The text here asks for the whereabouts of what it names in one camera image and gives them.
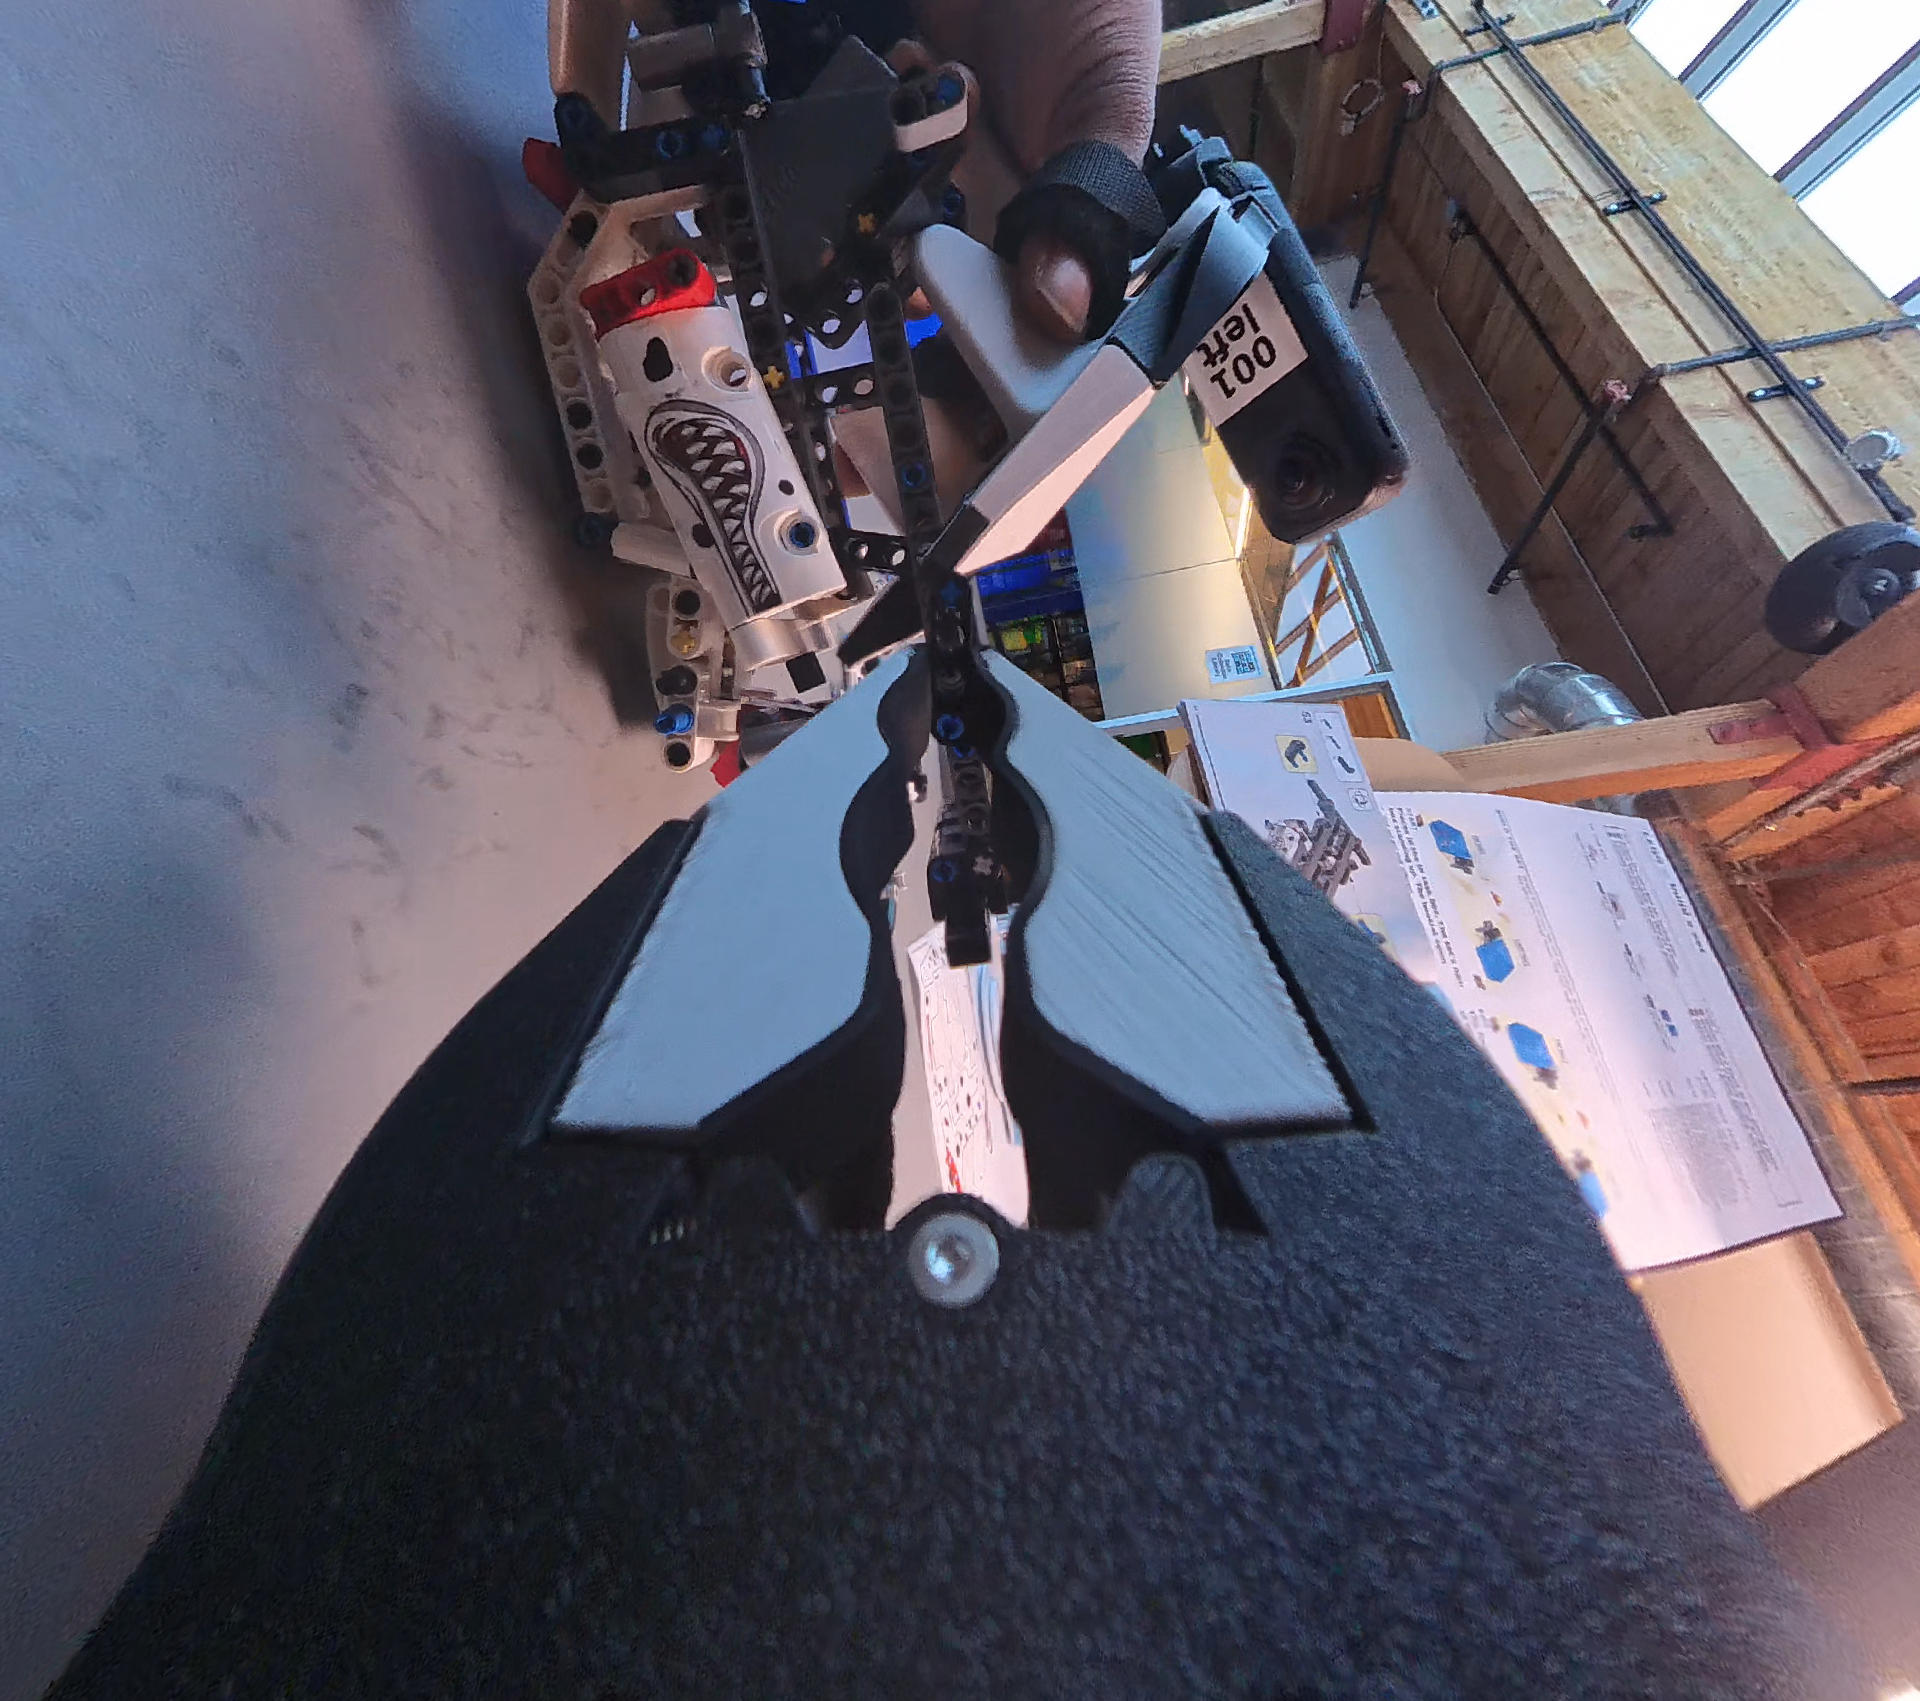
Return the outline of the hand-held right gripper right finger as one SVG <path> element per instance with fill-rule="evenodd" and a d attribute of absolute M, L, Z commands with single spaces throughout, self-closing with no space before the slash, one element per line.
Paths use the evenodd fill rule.
<path fill-rule="evenodd" d="M 1029 1139 L 1346 1128 L 1353 1109 L 1208 833 L 1111 734 L 994 655 L 996 764 L 1033 831 L 1008 950 L 1004 1086 Z"/>

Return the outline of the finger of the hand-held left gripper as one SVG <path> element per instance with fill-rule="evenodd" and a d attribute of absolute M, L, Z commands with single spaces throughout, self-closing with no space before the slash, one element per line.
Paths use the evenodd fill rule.
<path fill-rule="evenodd" d="M 975 487 L 925 551 L 911 556 L 908 579 L 894 584 L 842 644 L 849 668 L 932 634 L 943 593 L 959 578 L 1030 549 L 1092 473 L 1147 412 L 1158 387 L 1121 348 L 1092 348 L 1086 368 Z"/>

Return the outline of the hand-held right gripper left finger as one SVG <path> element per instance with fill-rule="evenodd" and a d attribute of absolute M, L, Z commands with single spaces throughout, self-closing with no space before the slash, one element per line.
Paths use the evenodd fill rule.
<path fill-rule="evenodd" d="M 879 1139 L 905 1072 L 885 890 L 925 658 L 897 652 L 702 813 L 557 1103 L 565 1139 Z"/>

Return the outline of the black building beam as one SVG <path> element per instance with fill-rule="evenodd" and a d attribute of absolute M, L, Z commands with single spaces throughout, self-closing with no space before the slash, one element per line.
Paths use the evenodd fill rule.
<path fill-rule="evenodd" d="M 967 745 L 940 748 L 942 812 L 927 866 L 927 899 L 947 937 L 950 971 L 988 966 L 996 953 L 996 919 L 1009 904 L 1009 870 L 996 833 L 996 781 L 991 753 L 1002 734 L 1004 703 L 985 667 L 983 624 L 975 588 L 962 578 L 943 579 L 929 596 L 927 665 L 932 680 L 932 720 L 943 711 L 967 717 Z M 960 655 L 936 649 L 932 632 L 942 614 L 970 624 L 973 648 Z"/>

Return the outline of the toy vehicle chassis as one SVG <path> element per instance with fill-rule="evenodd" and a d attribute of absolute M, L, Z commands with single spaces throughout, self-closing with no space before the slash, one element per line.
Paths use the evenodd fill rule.
<path fill-rule="evenodd" d="M 546 0 L 559 222 L 528 301 L 577 533 L 654 572 L 643 649 L 674 776 L 845 689 L 852 624 L 911 568 L 859 529 L 835 418 L 925 418 L 905 244 L 967 209 L 967 79 L 890 64 L 899 0 Z"/>

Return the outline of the grey desk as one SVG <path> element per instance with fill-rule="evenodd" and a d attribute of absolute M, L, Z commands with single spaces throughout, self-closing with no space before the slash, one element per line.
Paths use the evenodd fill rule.
<path fill-rule="evenodd" d="M 525 304 L 544 0 L 6 0 L 6 1697 L 397 1090 L 665 818 Z"/>

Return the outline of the person's left hand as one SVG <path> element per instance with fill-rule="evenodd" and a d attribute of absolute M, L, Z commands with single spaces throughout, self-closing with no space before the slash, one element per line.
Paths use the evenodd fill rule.
<path fill-rule="evenodd" d="M 973 234 L 1058 153 L 1147 153 L 1162 72 L 1162 0 L 908 0 L 919 44 L 973 83 L 975 130 L 955 179 Z"/>

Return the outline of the white sticker sheet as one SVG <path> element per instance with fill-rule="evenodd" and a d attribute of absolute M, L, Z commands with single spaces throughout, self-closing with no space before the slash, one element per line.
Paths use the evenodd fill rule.
<path fill-rule="evenodd" d="M 929 929 L 906 950 L 908 1028 L 921 1043 L 940 1190 L 983 1202 L 1011 1227 L 1025 1227 L 1029 1156 L 1001 1050 L 1009 924 L 1008 913 L 988 919 L 981 966 L 954 966 L 943 929 Z"/>

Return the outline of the open instruction book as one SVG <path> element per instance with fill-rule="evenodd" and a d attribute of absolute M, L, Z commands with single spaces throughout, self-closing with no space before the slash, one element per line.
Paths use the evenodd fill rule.
<path fill-rule="evenodd" d="M 1391 792 L 1340 705 L 1184 698 L 1203 800 L 1430 993 L 1517 1096 L 1625 1274 L 1844 1218 L 1657 831 Z"/>

